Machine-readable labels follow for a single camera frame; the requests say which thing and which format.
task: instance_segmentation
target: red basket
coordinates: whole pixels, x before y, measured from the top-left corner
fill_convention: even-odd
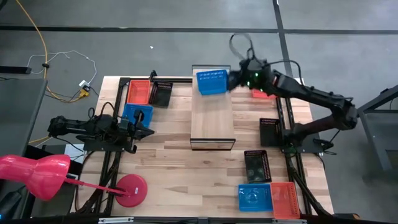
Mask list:
[[[300,218],[299,203],[293,182],[271,182],[271,195],[276,219]]]
[[[263,99],[276,99],[275,95],[267,95],[267,93],[264,93],[260,90],[252,90],[252,97],[253,98],[263,98]]]
[[[147,105],[149,101],[149,90],[149,80],[131,80],[129,93],[127,94],[127,103]]]

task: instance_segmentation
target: blue basket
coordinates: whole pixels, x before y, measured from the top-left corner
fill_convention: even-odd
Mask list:
[[[198,89],[202,95],[219,94],[226,92],[226,70],[198,72]]]
[[[154,108],[152,106],[126,103],[126,105],[124,105],[123,117],[127,116],[133,124],[136,122],[136,119],[134,118],[135,110],[142,110],[144,113],[144,120],[141,121],[141,124],[148,128],[152,119],[152,114],[154,113]]]
[[[269,184],[239,184],[238,197],[241,212],[273,211]]]

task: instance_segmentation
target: gray floor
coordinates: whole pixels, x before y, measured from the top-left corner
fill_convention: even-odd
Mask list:
[[[72,0],[21,1],[39,26],[105,26],[155,28],[248,28],[276,29],[272,0]],[[395,0],[279,0],[285,29],[398,29]],[[0,25],[29,26],[14,1],[0,11]],[[229,33],[181,32],[44,32],[49,52],[77,50],[96,61],[98,75],[92,85],[100,90],[105,75],[191,75],[192,64],[230,64],[239,60],[228,48]],[[250,34],[257,56],[282,58],[278,34]],[[385,88],[398,84],[398,35],[294,35],[286,42],[291,59],[300,62],[305,83],[322,90],[353,96],[361,106]],[[236,39],[239,50],[248,44]],[[25,66],[32,54],[43,49],[35,32],[0,31],[0,65]],[[72,95],[78,83],[93,75],[92,64],[70,54],[59,55],[51,64],[49,87]],[[40,70],[42,60],[32,61]],[[276,69],[285,72],[284,67]],[[32,139],[47,134],[50,118],[60,114],[86,119],[95,106],[91,96],[74,104],[45,98]],[[312,106],[314,118],[330,114]],[[334,131],[321,133],[329,139]],[[74,143],[73,136],[66,139]],[[363,219],[398,222],[397,184],[365,184],[362,176],[378,170],[375,153],[368,146],[362,125],[335,139],[324,156],[331,199],[336,213],[357,213]]]

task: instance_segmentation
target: black basket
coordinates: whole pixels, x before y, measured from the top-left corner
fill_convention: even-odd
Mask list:
[[[260,118],[260,142],[264,147],[282,146],[282,129],[278,119]]]
[[[167,108],[172,95],[173,83],[154,82],[150,93],[149,103],[152,106]]]
[[[246,164],[246,175],[250,184],[272,181],[267,151],[245,151],[244,163]]]

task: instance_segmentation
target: pink desk lamp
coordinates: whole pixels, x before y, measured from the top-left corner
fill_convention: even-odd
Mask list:
[[[116,190],[67,178],[69,165],[68,155],[52,155],[39,160],[14,155],[1,156],[0,179],[23,182],[33,195],[46,201],[55,196],[64,182],[116,193],[120,195],[116,196],[116,200],[123,207],[135,207],[147,195],[147,184],[138,175],[124,176],[116,184],[118,189],[123,190]]]

